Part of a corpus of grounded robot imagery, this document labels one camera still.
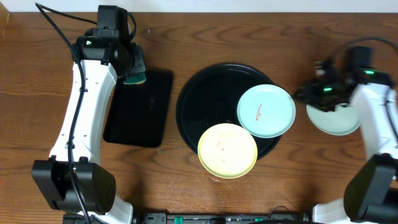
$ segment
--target wooden tabletop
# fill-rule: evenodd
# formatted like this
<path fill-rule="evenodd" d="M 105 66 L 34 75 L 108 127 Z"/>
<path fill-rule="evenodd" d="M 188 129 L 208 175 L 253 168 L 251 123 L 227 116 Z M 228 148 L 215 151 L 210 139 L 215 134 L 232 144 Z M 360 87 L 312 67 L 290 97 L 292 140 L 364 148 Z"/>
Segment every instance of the wooden tabletop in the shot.
<path fill-rule="evenodd" d="M 94 13 L 78 16 L 96 20 Z M 207 172 L 175 122 L 180 90 L 197 71 L 221 62 L 256 67 L 293 93 L 314 77 L 313 63 L 364 36 L 398 42 L 397 14 L 136 13 L 136 41 L 148 67 L 174 71 L 164 140 L 157 149 L 101 142 L 102 166 L 117 194 L 140 211 L 268 213 L 277 205 L 306 211 L 343 196 L 365 163 L 360 130 L 332 136 L 296 103 L 293 126 L 253 170 L 238 179 Z M 71 42 L 91 24 L 52 15 Z M 374 66 L 398 74 L 397 57 L 377 47 Z M 60 223 L 31 177 L 47 159 L 63 123 L 72 86 L 67 46 L 38 13 L 12 13 L 0 43 L 0 223 Z"/>

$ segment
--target white wall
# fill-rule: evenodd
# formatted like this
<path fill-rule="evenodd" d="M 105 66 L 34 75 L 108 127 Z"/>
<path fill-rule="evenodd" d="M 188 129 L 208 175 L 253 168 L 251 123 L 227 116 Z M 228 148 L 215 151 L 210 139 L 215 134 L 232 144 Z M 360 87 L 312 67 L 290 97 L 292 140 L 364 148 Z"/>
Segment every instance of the white wall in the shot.
<path fill-rule="evenodd" d="M 132 12 L 398 12 L 398 0 L 0 0 L 11 12 L 96 12 L 99 4 Z"/>

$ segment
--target black tray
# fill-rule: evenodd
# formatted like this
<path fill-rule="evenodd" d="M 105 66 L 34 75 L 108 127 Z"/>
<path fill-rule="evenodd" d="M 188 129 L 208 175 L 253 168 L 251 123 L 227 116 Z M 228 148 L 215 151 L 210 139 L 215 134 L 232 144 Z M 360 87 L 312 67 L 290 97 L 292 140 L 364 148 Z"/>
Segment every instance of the black tray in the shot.
<path fill-rule="evenodd" d="M 262 84 L 274 85 L 259 70 L 235 63 L 213 65 L 194 75 L 182 88 L 175 110 L 178 130 L 189 148 L 198 153 L 201 135 L 216 124 L 241 126 L 236 115 L 239 99 L 248 89 Z M 257 159 L 261 159 L 276 146 L 281 136 L 253 138 L 257 144 Z"/>

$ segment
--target light blue plate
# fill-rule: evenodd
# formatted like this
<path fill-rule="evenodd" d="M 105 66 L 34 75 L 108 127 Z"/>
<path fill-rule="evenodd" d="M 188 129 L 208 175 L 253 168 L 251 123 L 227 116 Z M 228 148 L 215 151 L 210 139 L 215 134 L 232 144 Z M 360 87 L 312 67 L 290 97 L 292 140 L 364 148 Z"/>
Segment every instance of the light blue plate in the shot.
<path fill-rule="evenodd" d="M 273 138 L 291 127 L 296 107 L 292 97 L 281 87 L 258 85 L 243 94 L 237 113 L 242 127 L 252 135 Z"/>

